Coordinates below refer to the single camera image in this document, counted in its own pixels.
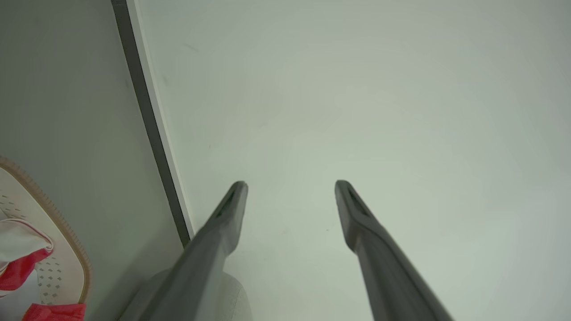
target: laundry basket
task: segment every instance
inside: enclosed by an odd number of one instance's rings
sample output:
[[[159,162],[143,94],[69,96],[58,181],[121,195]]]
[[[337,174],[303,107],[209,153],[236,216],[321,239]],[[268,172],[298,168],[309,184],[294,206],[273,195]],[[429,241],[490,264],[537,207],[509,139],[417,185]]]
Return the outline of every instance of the laundry basket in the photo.
[[[52,254],[35,266],[42,304],[85,303],[91,285],[85,250],[47,195],[22,168],[2,156],[0,212],[30,222],[54,243]]]

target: white table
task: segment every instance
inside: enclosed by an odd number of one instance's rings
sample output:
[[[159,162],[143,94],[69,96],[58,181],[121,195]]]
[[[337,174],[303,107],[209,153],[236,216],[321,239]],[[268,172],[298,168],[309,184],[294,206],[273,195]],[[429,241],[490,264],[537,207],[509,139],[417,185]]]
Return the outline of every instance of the white table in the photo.
[[[197,231],[250,186],[225,270],[256,320],[371,320],[347,179],[456,320],[571,316],[571,44],[554,4],[131,0]]]

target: dark gray strip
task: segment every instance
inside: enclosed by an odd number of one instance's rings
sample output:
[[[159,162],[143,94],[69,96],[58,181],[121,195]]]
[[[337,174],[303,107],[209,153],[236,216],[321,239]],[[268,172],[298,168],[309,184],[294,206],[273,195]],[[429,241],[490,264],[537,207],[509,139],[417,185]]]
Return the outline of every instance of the dark gray strip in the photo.
[[[159,128],[156,125],[155,114],[152,110],[151,99],[148,95],[147,83],[144,80],[143,67],[141,66],[139,51],[133,34],[133,26],[127,8],[126,0],[111,0],[113,10],[115,11],[115,19],[117,20],[117,28],[119,36],[123,43],[123,51],[129,73],[133,81],[133,88],[139,102],[139,109],[143,115],[144,126],[147,130],[148,140],[151,142],[152,153],[155,155],[156,165],[159,168],[160,179],[163,181],[164,191],[167,194],[168,204],[171,207],[172,218],[176,224],[180,241],[186,247],[191,237],[188,233],[186,222],[180,208],[178,195],[176,194],[175,184],[172,180],[171,170],[168,166],[167,157],[164,153],[163,142],[160,140]]]

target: red cloth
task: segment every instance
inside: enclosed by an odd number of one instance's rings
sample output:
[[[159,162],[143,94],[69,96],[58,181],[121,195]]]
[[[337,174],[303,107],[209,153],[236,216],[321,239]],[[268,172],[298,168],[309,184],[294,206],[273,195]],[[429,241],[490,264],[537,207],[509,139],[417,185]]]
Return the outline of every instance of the red cloth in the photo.
[[[33,303],[22,321],[83,321],[85,304],[43,306]]]
[[[14,291],[30,276],[30,273],[34,270],[35,264],[50,256],[45,248],[33,252],[28,256],[19,258],[13,262],[10,262],[4,270],[4,273],[0,275],[0,290],[3,291]]]

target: white edge strip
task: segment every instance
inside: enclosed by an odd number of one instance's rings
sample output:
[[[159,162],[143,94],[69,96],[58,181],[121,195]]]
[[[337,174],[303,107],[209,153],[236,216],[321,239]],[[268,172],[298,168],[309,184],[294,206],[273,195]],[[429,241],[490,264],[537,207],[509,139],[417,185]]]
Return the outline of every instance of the white edge strip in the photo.
[[[151,54],[148,49],[147,38],[145,37],[143,29],[143,20],[140,15],[138,0],[127,0],[127,8],[131,18],[131,25],[133,27],[133,34],[135,35],[137,50],[139,51],[139,59],[141,66],[143,67],[144,79],[147,83],[148,95],[151,99],[153,113],[155,114],[156,125],[159,128],[160,139],[165,147],[164,153],[167,156],[168,166],[170,167],[172,180],[176,188],[176,193],[178,194],[180,208],[184,215],[184,221],[186,222],[188,233],[190,234],[191,239],[193,239],[195,235],[193,228],[196,224],[192,222],[192,209],[190,207],[188,197],[184,192],[184,186],[182,185],[178,166],[176,165],[176,158],[174,157],[171,139],[164,120],[163,105],[160,101],[159,89],[156,86],[155,73],[151,63]]]

